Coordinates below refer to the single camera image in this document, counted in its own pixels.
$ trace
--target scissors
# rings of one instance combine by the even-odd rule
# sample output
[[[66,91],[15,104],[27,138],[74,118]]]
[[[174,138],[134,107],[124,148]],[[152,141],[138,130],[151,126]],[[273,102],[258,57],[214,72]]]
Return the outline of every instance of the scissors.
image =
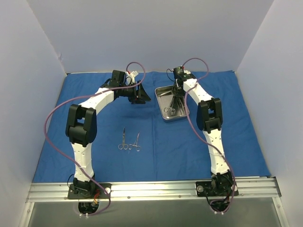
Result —
[[[133,147],[136,147],[136,151],[140,151],[141,147],[138,146],[139,135],[140,135],[140,131],[139,131],[139,133],[137,135],[137,139],[136,139],[135,143],[134,144],[130,144],[129,147],[128,147],[128,149],[131,150],[131,149],[133,149]]]
[[[125,127],[124,127],[124,129],[123,129],[122,144],[119,144],[119,145],[118,145],[118,148],[119,148],[120,150],[122,150],[122,149],[127,150],[127,149],[128,149],[128,145],[125,144]]]

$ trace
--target silver tray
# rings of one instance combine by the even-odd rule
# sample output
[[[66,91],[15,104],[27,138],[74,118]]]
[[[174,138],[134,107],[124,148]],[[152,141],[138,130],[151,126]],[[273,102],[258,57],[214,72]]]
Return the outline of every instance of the silver tray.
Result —
[[[160,112],[164,121],[173,121],[186,117],[184,98],[174,100],[173,94],[170,92],[173,86],[158,87],[155,89]]]

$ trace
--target cable connector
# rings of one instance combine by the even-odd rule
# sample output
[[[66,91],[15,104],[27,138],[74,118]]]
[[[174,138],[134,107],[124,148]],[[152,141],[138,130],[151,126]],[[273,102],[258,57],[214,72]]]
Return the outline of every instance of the cable connector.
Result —
[[[126,84],[130,85],[135,83],[135,77],[139,75],[139,73],[137,71],[132,71],[131,73],[126,71]]]

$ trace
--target blue surface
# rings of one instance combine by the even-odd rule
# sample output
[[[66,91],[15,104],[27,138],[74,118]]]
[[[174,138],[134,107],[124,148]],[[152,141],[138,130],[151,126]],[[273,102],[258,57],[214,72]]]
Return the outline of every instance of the blue surface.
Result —
[[[196,77],[203,72],[194,72]],[[94,94],[111,73],[71,74],[65,79],[58,103],[82,95]],[[210,73],[200,84],[223,105],[222,140],[225,155],[236,176],[266,176],[268,168],[261,153],[248,110],[234,72]],[[193,133],[187,119],[164,122],[155,96],[155,88],[171,85],[165,73],[147,73],[144,89],[152,101],[131,105],[120,97],[98,115],[98,134],[92,146],[92,164],[99,182],[136,182],[191,180],[210,177],[207,145]],[[60,108],[49,126],[50,139],[69,156],[73,150],[65,136],[70,105]],[[191,119],[196,125],[196,104],[189,98]],[[125,126],[126,143],[133,143],[138,131],[141,151],[119,150]],[[74,173],[74,164],[44,144],[34,182],[66,182]]]

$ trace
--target wall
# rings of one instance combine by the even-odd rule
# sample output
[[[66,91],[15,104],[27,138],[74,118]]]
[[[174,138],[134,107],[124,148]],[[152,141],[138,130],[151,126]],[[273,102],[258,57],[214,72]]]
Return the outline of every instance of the wall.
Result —
[[[0,222],[18,226],[64,71],[25,0],[0,8]]]
[[[302,226],[303,1],[275,0],[238,68],[268,167],[290,226]]]
[[[28,2],[66,72],[123,70],[134,60],[163,71],[194,56],[222,71],[237,69],[273,0]]]

